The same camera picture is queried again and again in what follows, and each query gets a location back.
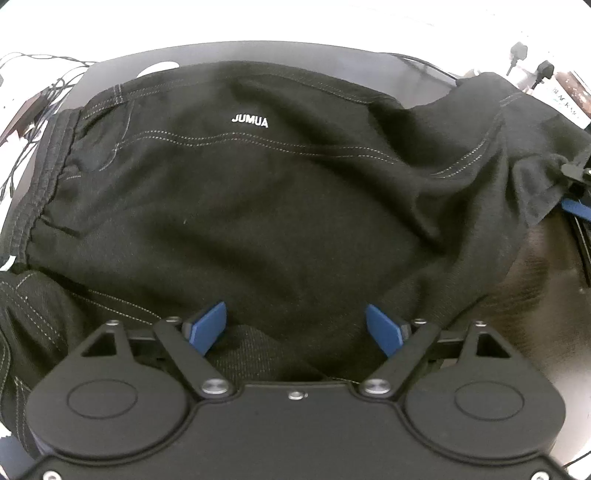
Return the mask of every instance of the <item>silver bolt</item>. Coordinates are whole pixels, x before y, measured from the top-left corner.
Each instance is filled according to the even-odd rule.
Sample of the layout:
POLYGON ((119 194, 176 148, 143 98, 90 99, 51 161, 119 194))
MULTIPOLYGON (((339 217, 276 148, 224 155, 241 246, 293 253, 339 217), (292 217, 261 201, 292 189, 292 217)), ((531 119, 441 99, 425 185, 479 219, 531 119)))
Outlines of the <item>silver bolt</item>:
POLYGON ((307 393, 300 392, 299 390, 295 390, 293 392, 290 392, 290 394, 288 395, 290 400, 302 400, 303 398, 306 398, 307 396, 308 396, 307 393))
POLYGON ((203 382, 201 390, 210 395, 223 395, 230 390, 230 384, 223 378, 210 378, 203 382))
POLYGON ((53 470, 49 470, 43 474, 43 480, 61 480, 61 475, 53 470))
POLYGON ((382 378, 370 378, 363 382, 363 390, 370 395, 384 395, 391 389, 390 383, 382 378))
POLYGON ((534 473, 534 476, 531 477, 531 480, 550 480, 550 475, 546 472, 537 472, 534 473))

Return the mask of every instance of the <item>oval hole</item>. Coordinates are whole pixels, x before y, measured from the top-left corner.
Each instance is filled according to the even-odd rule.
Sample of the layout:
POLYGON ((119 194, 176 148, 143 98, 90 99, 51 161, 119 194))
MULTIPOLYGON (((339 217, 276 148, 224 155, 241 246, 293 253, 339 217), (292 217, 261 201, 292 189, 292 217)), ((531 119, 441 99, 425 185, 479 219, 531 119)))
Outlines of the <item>oval hole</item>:
POLYGON ((136 78, 143 77, 149 73, 154 72, 161 72, 163 70, 171 70, 171 69, 178 69, 178 63, 175 61, 161 61, 159 63, 154 63, 154 65, 150 65, 148 68, 143 69, 141 72, 138 73, 136 78))

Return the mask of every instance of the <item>brown leather surface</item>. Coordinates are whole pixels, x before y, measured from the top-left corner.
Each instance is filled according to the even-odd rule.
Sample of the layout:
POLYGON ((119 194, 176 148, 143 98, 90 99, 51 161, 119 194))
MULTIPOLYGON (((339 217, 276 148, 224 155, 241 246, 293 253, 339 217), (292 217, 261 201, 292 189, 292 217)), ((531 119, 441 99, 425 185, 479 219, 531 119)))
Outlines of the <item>brown leather surface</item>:
POLYGON ((497 329, 563 396, 567 418, 552 454, 568 462, 591 437, 591 289, 559 208, 530 230, 506 279, 455 326, 475 319, 497 329))

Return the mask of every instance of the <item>white surface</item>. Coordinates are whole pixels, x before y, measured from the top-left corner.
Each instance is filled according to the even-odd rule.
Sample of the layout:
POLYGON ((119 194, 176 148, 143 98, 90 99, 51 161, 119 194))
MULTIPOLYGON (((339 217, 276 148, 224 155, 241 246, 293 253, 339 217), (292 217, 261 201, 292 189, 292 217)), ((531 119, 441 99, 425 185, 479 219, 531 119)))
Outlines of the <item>white surface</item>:
MULTIPOLYGON (((16 50, 100 61, 183 44, 284 40, 405 53, 457 74, 477 68, 504 75, 509 49, 522 41, 529 49, 521 67, 533 72, 549 60, 556 71, 575 70, 589 83, 590 24, 591 9, 582 0, 10 0, 0 9, 0 55, 16 50)), ((17 59, 0 70, 1 129, 23 101, 72 66, 17 59)), ((514 69, 512 79, 517 75, 514 69)), ((0 147, 0 182, 18 150, 15 141, 0 147)), ((7 208, 5 200, 1 221, 7 208)), ((585 478, 591 458, 571 473, 585 478)))

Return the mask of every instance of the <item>black fabric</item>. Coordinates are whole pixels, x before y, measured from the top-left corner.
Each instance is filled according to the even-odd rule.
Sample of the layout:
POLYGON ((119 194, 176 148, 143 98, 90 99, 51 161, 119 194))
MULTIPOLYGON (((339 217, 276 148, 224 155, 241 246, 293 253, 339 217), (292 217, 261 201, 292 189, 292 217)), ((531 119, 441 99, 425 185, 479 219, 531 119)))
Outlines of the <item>black fabric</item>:
POLYGON ((1 405, 23 443, 27 389, 109 318, 142 326, 223 299, 208 358, 232 380, 362 380, 385 359, 368 303, 448 325, 558 202, 560 166, 591 153, 494 74, 404 109, 249 62, 116 85, 44 142, 2 234, 17 260, 0 275, 1 405))

